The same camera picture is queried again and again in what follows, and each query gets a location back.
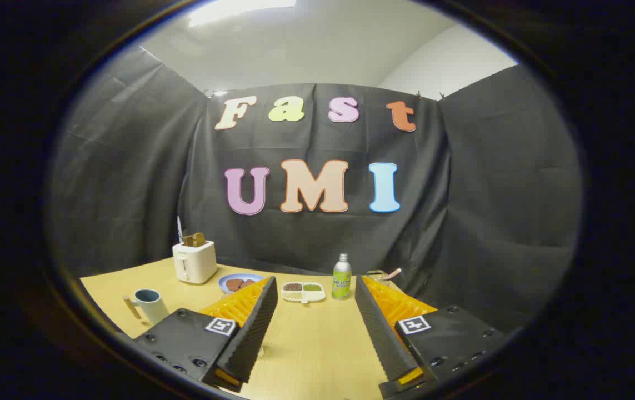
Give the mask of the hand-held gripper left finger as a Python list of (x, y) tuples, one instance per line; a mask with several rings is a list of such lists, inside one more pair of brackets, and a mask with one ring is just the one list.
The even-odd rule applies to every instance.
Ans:
[(177, 309), (133, 341), (195, 382), (239, 392), (251, 377), (277, 302), (275, 278), (261, 279), (202, 311)]

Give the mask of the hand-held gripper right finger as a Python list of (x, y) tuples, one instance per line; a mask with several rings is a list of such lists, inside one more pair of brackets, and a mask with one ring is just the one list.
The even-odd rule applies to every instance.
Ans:
[(379, 385), (384, 399), (447, 389), (506, 343), (460, 306), (437, 309), (371, 277), (355, 279), (354, 298), (387, 377)]

